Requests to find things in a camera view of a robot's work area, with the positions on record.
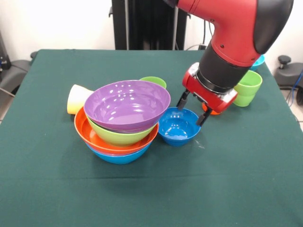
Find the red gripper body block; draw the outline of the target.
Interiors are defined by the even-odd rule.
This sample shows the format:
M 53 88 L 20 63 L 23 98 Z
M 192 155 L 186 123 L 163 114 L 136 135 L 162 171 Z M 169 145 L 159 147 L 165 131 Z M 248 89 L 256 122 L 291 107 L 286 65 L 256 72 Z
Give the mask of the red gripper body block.
M 224 112 L 236 99 L 238 93 L 231 89 L 227 93 L 218 94 L 204 87 L 198 77 L 199 63 L 196 62 L 186 71 L 182 85 L 201 102 L 217 113 Z

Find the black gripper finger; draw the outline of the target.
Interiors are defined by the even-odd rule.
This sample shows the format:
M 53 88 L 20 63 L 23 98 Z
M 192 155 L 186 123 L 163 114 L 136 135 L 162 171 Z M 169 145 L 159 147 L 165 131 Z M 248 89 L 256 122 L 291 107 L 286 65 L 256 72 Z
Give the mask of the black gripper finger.
M 202 126 L 205 123 L 205 121 L 207 120 L 207 118 L 211 115 L 211 112 L 212 112 L 212 109 L 207 107 L 204 110 L 203 114 L 200 115 L 199 118 L 197 119 L 196 125 Z
M 180 97 L 178 103 L 177 103 L 177 108 L 179 110 L 182 110 L 187 103 L 187 97 L 190 94 L 190 92 L 186 89 L 183 93 L 182 96 Z

